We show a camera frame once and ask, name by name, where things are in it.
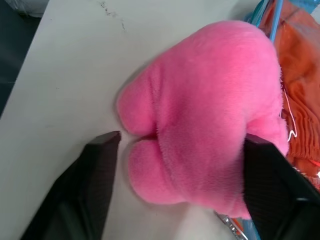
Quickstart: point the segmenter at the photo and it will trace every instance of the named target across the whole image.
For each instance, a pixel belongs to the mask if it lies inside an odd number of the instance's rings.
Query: orange cloth
[[[275,3],[265,11],[260,28],[268,35]],[[296,123],[287,159],[320,190],[320,26],[310,14],[285,0],[275,38],[282,81]],[[294,130],[285,95],[282,117]]]

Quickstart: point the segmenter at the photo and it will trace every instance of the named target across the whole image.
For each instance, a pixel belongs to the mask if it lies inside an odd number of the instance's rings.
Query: blue strap
[[[284,0],[276,0],[275,10],[274,10],[274,15],[273,15],[273,20],[272,20],[272,27],[271,27],[270,37],[269,37],[271,42],[273,42],[273,43],[275,42],[278,23],[279,23],[281,9],[282,9],[283,4],[284,4]]]

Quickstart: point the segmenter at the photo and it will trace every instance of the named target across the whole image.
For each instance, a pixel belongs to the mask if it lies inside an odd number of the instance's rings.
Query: mark on table
[[[105,1],[97,1],[97,3],[100,5],[100,7],[102,9],[104,9],[104,12],[108,17],[112,17],[113,19],[116,19],[117,21],[119,21],[121,23],[121,27],[122,27],[123,31],[126,33],[127,30],[125,27],[124,20],[118,15],[118,13],[116,11],[111,11]]]

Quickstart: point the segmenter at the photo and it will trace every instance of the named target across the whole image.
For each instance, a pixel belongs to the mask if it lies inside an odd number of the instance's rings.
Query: pink fur
[[[246,134],[288,151],[280,74],[272,43],[241,21],[207,25],[160,55],[117,101],[128,132],[153,136],[129,156],[135,192],[150,203],[190,202],[249,218]]]

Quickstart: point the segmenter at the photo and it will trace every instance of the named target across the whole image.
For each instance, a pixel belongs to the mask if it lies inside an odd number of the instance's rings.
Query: white table
[[[0,120],[0,240],[17,240],[89,140],[120,126],[119,89],[146,62],[258,0],[51,0]],[[149,205],[123,172],[124,131],[106,240],[229,240],[211,211]]]

